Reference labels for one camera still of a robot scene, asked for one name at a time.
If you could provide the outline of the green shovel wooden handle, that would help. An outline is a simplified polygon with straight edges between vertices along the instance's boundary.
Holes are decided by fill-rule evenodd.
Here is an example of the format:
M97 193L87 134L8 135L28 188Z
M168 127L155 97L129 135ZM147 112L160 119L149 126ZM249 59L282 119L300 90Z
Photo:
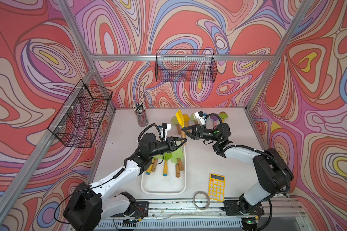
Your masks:
M171 118L171 124L174 125L174 126L176 126L177 133L178 133L179 135L181 135L181 127L180 127L180 124L179 124L178 119L177 119L176 116L173 116L173 117Z
M191 114L190 120L191 120L192 122L194 122L195 125L198 125L198 121L197 121L197 119L195 118L195 114L194 114L194 113Z

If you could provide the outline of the purple shovel pink handle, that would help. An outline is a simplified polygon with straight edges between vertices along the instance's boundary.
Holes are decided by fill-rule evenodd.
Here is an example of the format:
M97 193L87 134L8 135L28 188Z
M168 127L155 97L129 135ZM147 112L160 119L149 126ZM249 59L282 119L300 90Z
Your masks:
M217 116L216 115L211 115L210 118L212 120L213 127L216 127L217 126L217 121L218 121Z

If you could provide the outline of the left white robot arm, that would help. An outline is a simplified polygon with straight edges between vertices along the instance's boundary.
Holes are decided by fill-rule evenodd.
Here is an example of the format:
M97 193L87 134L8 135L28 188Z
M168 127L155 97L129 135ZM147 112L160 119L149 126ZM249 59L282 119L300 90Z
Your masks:
M90 185L79 184L64 209L63 217L76 231L92 231L100 221L114 215L135 214L136 199L128 192L113 194L124 184L142 175L155 156L169 154L187 142L186 138L168 137L163 141L147 133L138 141L135 152L124 164L105 178Z

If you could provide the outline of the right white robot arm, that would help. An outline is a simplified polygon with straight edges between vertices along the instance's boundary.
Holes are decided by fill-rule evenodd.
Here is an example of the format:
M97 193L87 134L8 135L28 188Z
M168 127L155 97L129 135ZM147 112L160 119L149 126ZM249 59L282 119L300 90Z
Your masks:
M214 152L223 158L232 158L253 165L258 182L239 197L238 210L247 215L256 205L271 199L276 194L289 194L294 179L292 171L273 148L257 150L246 145L233 144L230 127L223 123L213 129L205 125L184 127L182 132L193 140L213 141Z

